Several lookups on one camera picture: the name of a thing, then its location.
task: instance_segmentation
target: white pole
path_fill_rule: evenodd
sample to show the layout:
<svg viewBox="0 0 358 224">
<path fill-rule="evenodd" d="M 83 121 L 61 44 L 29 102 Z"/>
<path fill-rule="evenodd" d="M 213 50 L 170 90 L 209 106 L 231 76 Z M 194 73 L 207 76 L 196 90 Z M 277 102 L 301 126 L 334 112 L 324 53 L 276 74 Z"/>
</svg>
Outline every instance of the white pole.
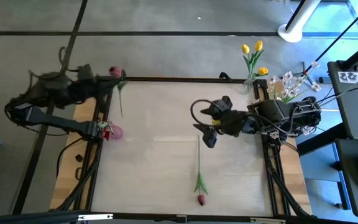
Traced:
<svg viewBox="0 0 358 224">
<path fill-rule="evenodd" d="M 288 24 L 278 28 L 278 35 L 287 42 L 295 43 L 302 39 L 303 26 L 317 8 L 321 0 L 302 0 Z"/>
</svg>

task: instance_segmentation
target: label sticker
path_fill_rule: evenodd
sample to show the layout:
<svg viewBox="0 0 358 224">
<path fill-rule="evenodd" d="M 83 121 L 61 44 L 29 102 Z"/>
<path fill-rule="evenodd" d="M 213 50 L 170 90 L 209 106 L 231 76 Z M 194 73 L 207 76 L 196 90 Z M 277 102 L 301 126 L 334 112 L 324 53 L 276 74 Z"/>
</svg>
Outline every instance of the label sticker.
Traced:
<svg viewBox="0 0 358 224">
<path fill-rule="evenodd" d="M 358 82 L 358 72 L 338 72 L 338 77 L 341 83 Z"/>
</svg>

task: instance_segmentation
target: table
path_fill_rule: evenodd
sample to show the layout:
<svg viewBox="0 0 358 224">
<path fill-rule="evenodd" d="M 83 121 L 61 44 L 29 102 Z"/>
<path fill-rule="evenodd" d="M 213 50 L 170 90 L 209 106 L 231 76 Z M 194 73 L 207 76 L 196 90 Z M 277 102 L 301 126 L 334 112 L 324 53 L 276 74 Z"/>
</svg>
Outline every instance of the table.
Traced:
<svg viewBox="0 0 358 224">
<path fill-rule="evenodd" d="M 93 116 L 92 107 L 94 106 L 94 104 L 95 102 L 93 100 L 88 100 L 86 103 L 78 105 L 76 107 L 74 119 L 91 119 Z M 74 139 L 76 139 L 76 134 L 70 134 L 67 143 L 69 144 Z M 295 144 L 295 141 L 293 139 L 290 139 L 289 142 Z M 84 152 L 85 144 L 81 143 L 76 145 L 75 147 L 69 148 L 63 156 L 59 177 L 55 187 L 53 199 L 51 201 L 51 208 L 55 208 L 60 205 L 63 202 L 64 198 L 67 197 L 67 195 L 76 185 L 77 180 L 74 178 L 74 173 L 75 170 L 81 166 L 81 164 L 75 161 L 74 156 L 77 154 L 84 155 Z M 311 208 L 306 191 L 306 185 L 303 178 L 298 154 L 293 149 L 287 146 L 283 146 L 281 151 L 281 163 L 283 169 L 283 176 L 285 182 L 287 183 L 287 188 L 293 194 L 296 201 L 303 207 L 303 209 L 306 210 L 308 213 L 311 213 Z M 83 192 L 83 197 L 81 198 L 79 208 L 84 208 L 86 206 L 87 189 L 88 188 L 85 188 L 85 191 Z M 282 196 L 279 193 L 277 186 L 275 186 L 275 196 L 277 197 L 277 201 L 279 204 L 278 212 L 283 214 L 285 209 L 280 203 L 282 201 Z"/>
<path fill-rule="evenodd" d="M 337 139 L 335 145 L 337 147 L 352 210 L 353 213 L 358 216 L 358 141 Z"/>
<path fill-rule="evenodd" d="M 337 62 L 329 62 L 328 69 L 335 94 L 346 91 L 352 85 L 351 83 L 340 81 L 339 73 L 343 72 L 339 69 Z M 343 122 L 299 144 L 298 150 L 301 156 L 311 153 L 327 144 L 331 144 L 337 138 L 358 139 L 358 90 L 347 92 L 337 98 L 337 102 Z"/>
</svg>

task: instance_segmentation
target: white table surface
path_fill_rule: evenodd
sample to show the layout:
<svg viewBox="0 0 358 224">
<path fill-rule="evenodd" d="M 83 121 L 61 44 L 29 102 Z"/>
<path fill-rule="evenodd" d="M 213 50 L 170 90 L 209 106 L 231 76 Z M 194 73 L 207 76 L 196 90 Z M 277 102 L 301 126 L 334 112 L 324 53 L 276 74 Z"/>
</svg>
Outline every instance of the white table surface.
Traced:
<svg viewBox="0 0 358 224">
<path fill-rule="evenodd" d="M 227 95 L 233 109 L 247 110 L 254 99 L 238 92 L 240 84 L 129 82 L 122 91 L 121 117 L 115 89 L 109 120 L 124 130 L 120 140 L 105 141 L 92 211 L 184 215 L 272 216 L 262 142 L 259 135 L 218 135 L 215 148 L 202 142 L 190 105 L 197 99 Z M 211 118 L 195 106 L 205 123 Z M 208 188 L 206 205 L 194 193 L 197 136 L 201 172 Z"/>
</svg>

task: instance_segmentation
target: vase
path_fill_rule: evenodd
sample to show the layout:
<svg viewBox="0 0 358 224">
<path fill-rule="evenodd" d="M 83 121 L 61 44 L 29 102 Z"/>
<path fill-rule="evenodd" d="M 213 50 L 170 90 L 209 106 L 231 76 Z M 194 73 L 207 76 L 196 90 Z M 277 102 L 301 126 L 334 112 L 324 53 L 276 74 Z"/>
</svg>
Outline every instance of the vase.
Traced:
<svg viewBox="0 0 358 224">
<path fill-rule="evenodd" d="M 256 78 L 248 78 L 240 87 L 240 93 L 246 95 L 252 89 Z"/>
</svg>

